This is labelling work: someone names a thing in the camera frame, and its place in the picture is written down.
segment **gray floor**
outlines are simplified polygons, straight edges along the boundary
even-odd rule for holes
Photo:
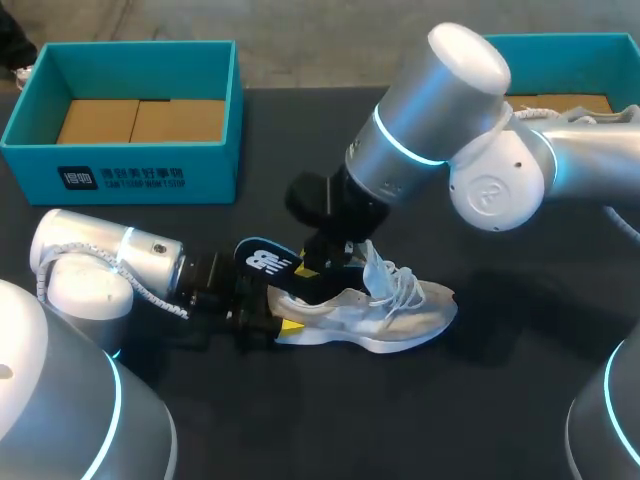
[[[442,21],[481,33],[628,31],[639,0],[3,0],[32,41],[235,39],[244,83],[388,83]]]

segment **new balance logo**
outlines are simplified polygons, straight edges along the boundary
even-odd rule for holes
[[[252,256],[247,258],[247,265],[258,270],[264,270],[269,275],[279,272],[291,265],[289,260],[281,259],[277,255],[266,250],[256,250]]]

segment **white cable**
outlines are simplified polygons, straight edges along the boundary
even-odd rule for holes
[[[551,110],[550,108],[527,108],[526,110],[520,110],[514,112],[516,118],[520,120],[534,120],[534,119],[557,119],[562,116],[561,113]],[[588,123],[589,125],[595,125],[598,122],[595,118],[585,115],[575,119],[572,123]]]
[[[532,118],[560,118],[560,113],[549,108],[527,108],[526,110],[515,112],[515,115],[520,120],[527,120]],[[576,119],[574,123],[588,123],[590,125],[595,125],[598,122],[595,118],[585,115],[584,117]],[[614,223],[614,225],[616,225],[620,230],[627,234],[627,236],[634,242],[640,244],[640,232],[629,225],[629,223],[624,218],[622,218],[613,207],[604,207],[604,212]]]
[[[520,120],[532,120],[535,118],[560,118],[560,114],[550,108],[529,108],[514,112],[516,118]]]
[[[613,207],[604,207],[604,211],[611,221],[616,224],[620,230],[626,233],[631,240],[636,243],[640,243],[640,232],[627,223],[627,221],[615,211]]]
[[[180,308],[177,305],[172,305],[168,302],[165,302],[164,300],[156,297],[153,293],[147,290],[126,268],[124,268],[120,264],[120,262],[116,260],[113,255],[102,250],[101,248],[96,247],[95,245],[80,242],[67,243],[53,248],[53,250],[40,263],[40,267],[38,268],[38,272],[36,273],[36,292],[38,300],[40,300],[41,302],[44,303],[46,300],[47,276],[49,274],[49,268],[51,264],[65,253],[72,252],[86,253],[87,255],[91,255],[104,260],[111,267],[113,267],[116,273],[127,280],[133,287],[133,290],[138,292],[140,296],[142,296],[142,298],[169,313],[173,313],[174,315],[184,318],[185,320],[189,318],[189,314],[186,310]]]

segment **teal box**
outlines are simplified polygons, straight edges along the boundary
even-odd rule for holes
[[[220,142],[56,145],[74,99],[225,100]],[[242,133],[236,45],[48,44],[0,148],[32,205],[232,203]]]
[[[510,95],[606,95],[640,104],[640,51],[626,33],[489,35],[511,69]]]

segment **sneaker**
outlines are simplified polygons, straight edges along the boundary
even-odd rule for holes
[[[374,353],[394,353],[427,342],[449,326],[458,311],[453,291],[384,261],[369,240],[361,249],[366,261],[363,280],[370,295],[349,288],[320,305],[309,305],[269,287],[271,313],[304,325],[300,333],[282,336],[278,343],[346,341]]]
[[[28,67],[18,68],[17,70],[13,71],[16,76],[16,85],[20,90],[22,90],[27,84],[27,80],[29,80],[29,77],[31,77],[32,70],[33,65],[29,65]]]

